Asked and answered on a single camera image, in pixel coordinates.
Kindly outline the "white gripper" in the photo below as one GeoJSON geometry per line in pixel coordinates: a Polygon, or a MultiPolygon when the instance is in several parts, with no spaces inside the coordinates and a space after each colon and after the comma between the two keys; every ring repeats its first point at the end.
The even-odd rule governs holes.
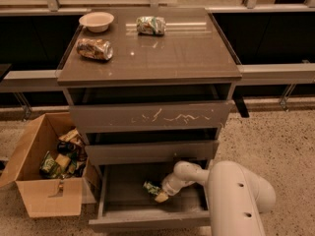
{"type": "Polygon", "coordinates": [[[161,183],[163,191],[155,197],[157,203],[168,200],[168,196],[175,196],[182,189],[182,182],[177,178],[165,178],[161,183]]]}

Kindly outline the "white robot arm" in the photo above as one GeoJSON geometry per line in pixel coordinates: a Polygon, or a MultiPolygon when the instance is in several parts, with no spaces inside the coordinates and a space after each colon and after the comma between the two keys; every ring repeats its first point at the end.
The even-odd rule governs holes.
{"type": "Polygon", "coordinates": [[[162,203],[194,183],[206,190],[212,236],[266,236],[260,214],[276,203],[275,189],[266,179],[233,161],[208,170],[179,161],[161,182],[156,201],[162,203]]]}

